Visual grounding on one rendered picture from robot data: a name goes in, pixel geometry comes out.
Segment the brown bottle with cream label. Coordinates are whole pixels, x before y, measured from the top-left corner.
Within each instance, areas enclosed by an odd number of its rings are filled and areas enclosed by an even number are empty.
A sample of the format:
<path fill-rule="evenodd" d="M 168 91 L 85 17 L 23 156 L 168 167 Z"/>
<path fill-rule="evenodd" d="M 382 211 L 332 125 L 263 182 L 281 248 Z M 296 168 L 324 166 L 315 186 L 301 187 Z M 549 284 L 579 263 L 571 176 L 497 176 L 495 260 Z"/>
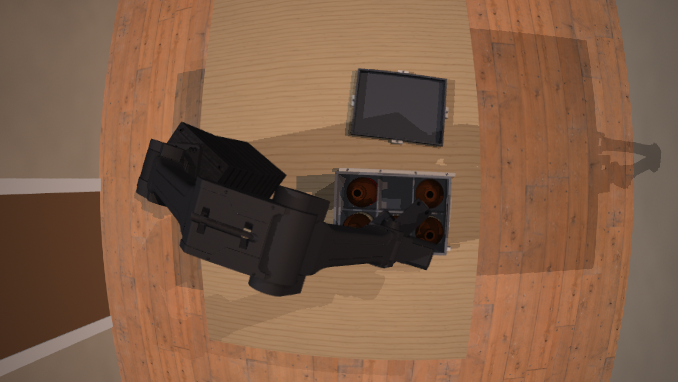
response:
<path fill-rule="evenodd" d="M 415 235 L 417 238 L 436 243 L 436 245 L 441 241 L 443 234 L 444 230 L 440 220 L 432 215 L 430 215 L 415 230 Z"/>

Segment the dark grey divided crate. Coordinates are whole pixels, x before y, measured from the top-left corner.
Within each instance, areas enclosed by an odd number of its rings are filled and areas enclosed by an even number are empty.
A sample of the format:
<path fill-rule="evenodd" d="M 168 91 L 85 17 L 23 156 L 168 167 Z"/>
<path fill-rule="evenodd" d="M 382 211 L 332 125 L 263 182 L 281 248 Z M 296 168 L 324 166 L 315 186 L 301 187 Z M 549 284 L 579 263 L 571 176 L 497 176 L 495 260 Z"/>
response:
<path fill-rule="evenodd" d="M 349 183 L 352 180 L 359 177 L 371 178 L 378 184 L 377 201 L 367 207 L 356 207 L 353 204 L 351 204 L 347 198 L 346 192 Z M 452 176 L 335 171 L 333 224 L 343 226 L 343 223 L 346 220 L 346 218 L 357 212 L 368 211 L 367 213 L 369 213 L 374 219 L 379 215 L 380 212 L 382 212 L 385 209 L 391 212 L 391 215 L 401 214 L 416 200 L 415 191 L 418 184 L 422 180 L 429 178 L 439 178 L 435 180 L 437 180 L 441 184 L 444 190 L 444 198 L 440 205 L 438 205 L 435 208 L 429 209 L 432 212 L 431 215 L 437 217 L 442 222 L 444 230 L 443 237 L 441 241 L 436 245 L 433 255 L 446 256 L 448 245 L 449 220 L 450 220 Z M 448 199 L 446 197 L 447 201 L 445 212 L 444 212 L 445 180 L 440 179 L 447 179 L 446 182 Z M 444 215 L 445 219 L 443 224 Z M 442 247 L 444 238 L 445 243 L 444 247 Z"/>

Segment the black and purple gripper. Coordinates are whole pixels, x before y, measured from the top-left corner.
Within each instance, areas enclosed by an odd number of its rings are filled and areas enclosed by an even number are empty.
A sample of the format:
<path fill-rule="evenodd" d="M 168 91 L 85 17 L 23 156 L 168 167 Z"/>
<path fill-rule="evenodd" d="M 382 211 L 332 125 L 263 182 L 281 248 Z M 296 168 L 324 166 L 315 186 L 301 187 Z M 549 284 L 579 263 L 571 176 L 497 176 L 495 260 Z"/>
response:
<path fill-rule="evenodd" d="M 381 221 L 383 221 L 383 218 L 389 218 L 390 216 L 391 216 L 391 213 L 387 209 L 385 209 L 375 219 L 373 219 L 371 222 L 381 224 Z"/>

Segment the brown ceramic bottle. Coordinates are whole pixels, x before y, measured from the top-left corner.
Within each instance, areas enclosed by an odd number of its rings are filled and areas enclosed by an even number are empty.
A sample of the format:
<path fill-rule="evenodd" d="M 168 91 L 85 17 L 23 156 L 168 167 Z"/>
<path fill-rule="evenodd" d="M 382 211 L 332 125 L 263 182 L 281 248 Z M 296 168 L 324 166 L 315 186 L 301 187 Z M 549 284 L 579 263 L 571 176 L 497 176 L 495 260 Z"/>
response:
<path fill-rule="evenodd" d="M 429 209 L 432 209 L 440 205 L 444 197 L 444 191 L 438 181 L 434 179 L 425 179 L 418 184 L 415 191 L 415 197 L 416 199 L 419 197 Z"/>

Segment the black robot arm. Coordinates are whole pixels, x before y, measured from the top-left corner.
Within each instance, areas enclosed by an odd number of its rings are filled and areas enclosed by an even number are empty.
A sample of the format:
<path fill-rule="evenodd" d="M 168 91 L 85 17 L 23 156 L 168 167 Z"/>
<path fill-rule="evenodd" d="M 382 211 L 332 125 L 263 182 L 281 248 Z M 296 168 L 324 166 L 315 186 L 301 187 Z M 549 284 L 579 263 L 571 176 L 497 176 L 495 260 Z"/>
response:
<path fill-rule="evenodd" d="M 249 275 L 253 289 L 300 294 L 306 276 L 327 267 L 396 261 L 428 269 L 436 244 L 409 235 L 432 214 L 419 197 L 381 225 L 329 224 L 328 200 L 280 185 L 270 199 L 199 177 L 202 153 L 198 145 L 151 139 L 136 193 L 170 210 L 183 252 Z"/>

